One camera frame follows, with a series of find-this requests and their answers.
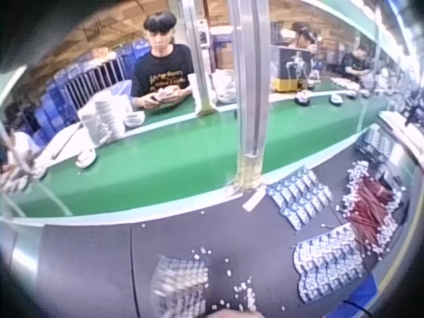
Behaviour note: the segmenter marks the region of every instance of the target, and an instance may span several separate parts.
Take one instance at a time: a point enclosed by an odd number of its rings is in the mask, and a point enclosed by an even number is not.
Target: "green conveyor belt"
[[[299,107],[293,101],[273,104],[264,173],[357,132],[363,110],[360,100],[346,100],[340,108],[330,105],[328,97],[314,97],[311,102],[313,105],[308,108]],[[366,103],[369,105],[362,128],[374,123],[379,111],[386,108],[382,97]],[[175,110],[179,111],[178,115],[194,109],[193,100],[185,101],[182,106]],[[9,197],[28,217],[59,217],[64,214],[49,195],[59,199],[73,215],[89,215],[144,207],[219,189],[236,172],[237,129],[235,114],[228,111],[144,132],[97,149],[96,163],[86,170],[77,169],[75,159],[66,160],[51,167],[41,185],[31,184],[23,193]]]

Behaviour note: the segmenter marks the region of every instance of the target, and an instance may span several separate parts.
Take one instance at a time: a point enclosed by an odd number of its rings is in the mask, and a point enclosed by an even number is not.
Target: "black hair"
[[[367,54],[370,53],[370,48],[368,47],[368,45],[365,44],[361,44],[360,46],[358,46],[358,48],[356,48],[357,50],[361,50],[366,52]]]
[[[291,26],[291,29],[298,33],[299,36],[305,37],[308,41],[311,41],[313,44],[315,43],[315,33],[312,33],[309,25],[303,22],[294,22]]]
[[[168,33],[177,24],[177,18],[169,11],[157,12],[149,15],[143,23],[145,30],[152,33]]]

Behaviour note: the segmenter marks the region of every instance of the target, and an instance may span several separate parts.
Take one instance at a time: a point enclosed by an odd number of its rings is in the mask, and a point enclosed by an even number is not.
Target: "man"
[[[307,24],[294,22],[291,29],[296,32],[296,37],[289,45],[290,48],[302,48],[309,50],[312,54],[317,53],[316,36],[310,31]]]
[[[17,155],[25,162],[31,163],[35,156],[40,152],[40,147],[38,147],[31,137],[23,131],[15,131],[8,126],[5,127],[5,130],[10,138],[11,146]],[[3,158],[1,159],[2,171],[7,171],[18,166],[18,162],[13,155],[12,150],[7,146],[4,138],[2,138],[1,144],[3,148]]]
[[[365,59],[368,56],[368,47],[360,45],[352,53],[347,53],[343,56],[341,64],[342,77],[348,78],[355,82],[360,82],[361,76],[370,73],[365,64]]]
[[[144,22],[146,38],[152,50],[138,59],[132,77],[132,103],[141,109],[157,109],[163,103],[178,104],[191,95],[187,75],[194,73],[190,49],[174,44],[177,19],[171,12],[150,15]],[[158,101],[154,94],[160,89],[171,91],[171,96]]]

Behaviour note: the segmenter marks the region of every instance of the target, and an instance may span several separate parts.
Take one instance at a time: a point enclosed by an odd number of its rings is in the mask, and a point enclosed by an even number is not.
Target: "cardboard box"
[[[223,44],[217,49],[217,68],[234,69],[233,45],[231,43]]]

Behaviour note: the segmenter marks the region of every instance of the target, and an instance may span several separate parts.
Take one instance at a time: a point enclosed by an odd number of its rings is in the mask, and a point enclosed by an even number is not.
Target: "dark gray work surface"
[[[130,226],[46,226],[36,297],[52,318],[137,317]]]
[[[319,181],[330,186],[335,202],[341,199],[345,188],[346,170],[353,158],[348,148],[333,159],[317,167]],[[141,317],[154,316],[150,304],[150,283],[159,255],[193,258],[191,250],[209,265],[209,284],[205,296],[207,310],[224,299],[233,309],[246,302],[235,299],[234,286],[252,276],[250,287],[256,294],[256,306],[265,317],[322,317],[346,299],[360,284],[357,280],[320,301],[302,304],[297,295],[299,275],[293,267],[295,243],[330,231],[321,223],[339,226],[331,208],[318,214],[302,231],[295,234],[289,223],[279,214],[278,207],[265,197],[252,212],[242,205],[248,196],[201,211],[175,217],[134,224],[132,226],[132,253],[134,281]],[[201,254],[200,247],[212,250]]]

